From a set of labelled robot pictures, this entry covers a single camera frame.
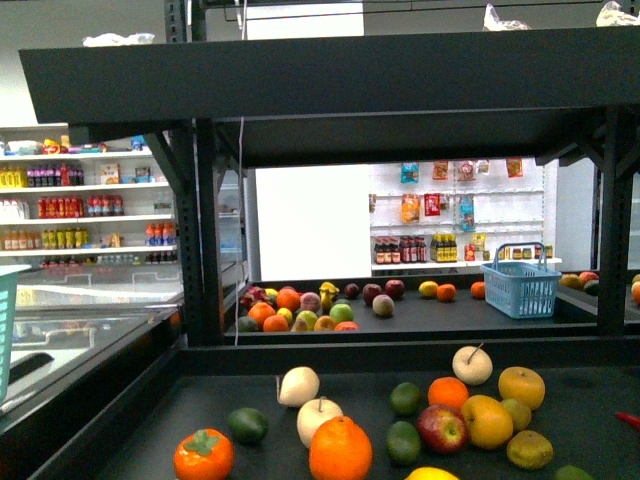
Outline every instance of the white panel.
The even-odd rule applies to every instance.
[[[368,167],[256,170],[263,281],[368,277]]]

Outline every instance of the plastic bag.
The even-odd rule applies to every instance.
[[[153,33],[136,33],[122,37],[115,33],[104,33],[97,37],[85,37],[82,45],[85,47],[119,47],[121,45],[149,45],[156,36]]]
[[[484,27],[482,30],[488,32],[503,32],[505,30],[531,30],[531,27],[519,20],[500,20],[494,6],[487,3],[487,9],[484,11]]]
[[[596,19],[598,27],[622,27],[625,25],[640,25],[640,19],[624,13],[616,2],[607,2]]]

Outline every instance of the basket handle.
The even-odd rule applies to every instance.
[[[498,254],[500,250],[503,250],[505,247],[523,247],[527,245],[539,245],[540,246],[540,258],[538,258],[538,268],[542,266],[542,261],[544,260],[544,269],[547,270],[547,252],[544,248],[544,245],[540,242],[520,242],[520,243],[503,243],[496,249],[496,256],[493,257],[493,269],[498,269]]]

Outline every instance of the shelf support bracket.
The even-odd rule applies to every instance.
[[[184,170],[180,168],[178,159],[171,150],[171,146],[162,133],[144,136],[151,153],[162,169],[162,173],[167,177],[167,181],[175,193],[186,193],[187,177]]]

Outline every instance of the apple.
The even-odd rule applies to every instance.
[[[467,426],[455,408],[435,404],[418,417],[418,433],[430,450],[436,453],[455,453],[467,443]]]
[[[362,289],[362,299],[367,307],[373,305],[373,299],[382,293],[382,287],[375,283],[367,283]]]
[[[404,282],[397,279],[389,280],[384,285],[384,291],[392,300],[398,300],[404,295]]]
[[[350,283],[344,287],[344,294],[349,300],[355,300],[360,295],[360,287],[355,283]]]
[[[373,299],[373,311],[376,315],[380,317],[391,317],[393,316],[393,309],[395,304],[391,297],[385,294],[380,294],[376,298]]]

